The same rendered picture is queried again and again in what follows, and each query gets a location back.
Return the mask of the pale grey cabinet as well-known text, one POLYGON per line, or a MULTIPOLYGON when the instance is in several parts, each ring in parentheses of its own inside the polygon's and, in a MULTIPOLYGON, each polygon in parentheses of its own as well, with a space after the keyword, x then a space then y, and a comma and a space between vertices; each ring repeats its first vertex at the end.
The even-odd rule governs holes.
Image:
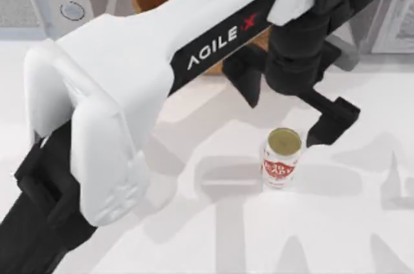
POLYGON ((414 54, 414 0, 374 0, 350 26, 362 54, 414 54))

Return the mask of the red and white can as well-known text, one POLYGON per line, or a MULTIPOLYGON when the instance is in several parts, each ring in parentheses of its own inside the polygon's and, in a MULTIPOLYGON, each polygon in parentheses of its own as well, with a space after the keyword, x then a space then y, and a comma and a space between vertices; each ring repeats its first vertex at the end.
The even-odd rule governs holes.
POLYGON ((261 174, 265 184, 284 188, 293 178, 303 142, 298 132, 287 127, 268 134, 261 155, 261 174))

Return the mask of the small grey microwave knob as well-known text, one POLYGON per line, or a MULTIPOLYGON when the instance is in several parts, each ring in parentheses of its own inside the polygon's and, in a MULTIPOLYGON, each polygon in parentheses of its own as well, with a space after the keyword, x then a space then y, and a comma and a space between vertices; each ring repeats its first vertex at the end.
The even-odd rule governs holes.
POLYGON ((83 6, 77 2, 69 1, 60 5, 60 13, 69 21, 80 21, 85 16, 85 10, 83 6))

